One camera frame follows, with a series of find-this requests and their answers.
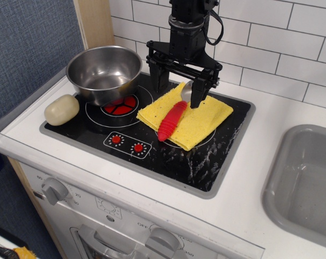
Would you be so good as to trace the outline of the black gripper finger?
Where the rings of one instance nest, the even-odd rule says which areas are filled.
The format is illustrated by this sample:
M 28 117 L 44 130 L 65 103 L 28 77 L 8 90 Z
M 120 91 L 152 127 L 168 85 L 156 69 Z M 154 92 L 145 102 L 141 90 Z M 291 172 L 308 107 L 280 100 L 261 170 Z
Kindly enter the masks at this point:
M 192 83 L 191 104 L 192 109 L 198 108 L 200 103 L 206 98 L 206 95 L 212 86 L 210 80 L 195 78 Z
M 157 93 L 163 92 L 169 82 L 169 71 L 153 61 L 149 63 L 152 86 Z

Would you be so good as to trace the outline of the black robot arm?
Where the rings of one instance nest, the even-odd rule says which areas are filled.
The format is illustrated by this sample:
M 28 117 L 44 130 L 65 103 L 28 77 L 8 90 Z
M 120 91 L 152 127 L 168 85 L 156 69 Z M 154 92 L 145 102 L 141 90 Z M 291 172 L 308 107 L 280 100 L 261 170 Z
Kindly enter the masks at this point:
M 169 74 L 174 73 L 192 80 L 191 108 L 199 107 L 211 88 L 219 83 L 222 65 L 206 53 L 206 45 L 217 45 L 208 38 L 209 19 L 221 18 L 214 11 L 218 1 L 171 1 L 172 12 L 169 42 L 147 42 L 152 85 L 156 92 L 166 89 Z

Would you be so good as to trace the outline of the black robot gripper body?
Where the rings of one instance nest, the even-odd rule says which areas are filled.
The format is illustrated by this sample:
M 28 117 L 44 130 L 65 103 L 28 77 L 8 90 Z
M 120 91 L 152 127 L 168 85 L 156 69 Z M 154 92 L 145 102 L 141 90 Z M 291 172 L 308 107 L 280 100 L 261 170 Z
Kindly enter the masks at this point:
M 150 40 L 147 63 L 153 61 L 163 65 L 170 73 L 189 79 L 203 78 L 212 82 L 211 87 L 219 83 L 219 71 L 222 65 L 205 51 L 206 44 L 217 45 L 222 39 L 219 34 L 215 42 L 208 38 L 208 21 L 200 24 L 171 22 L 169 42 Z

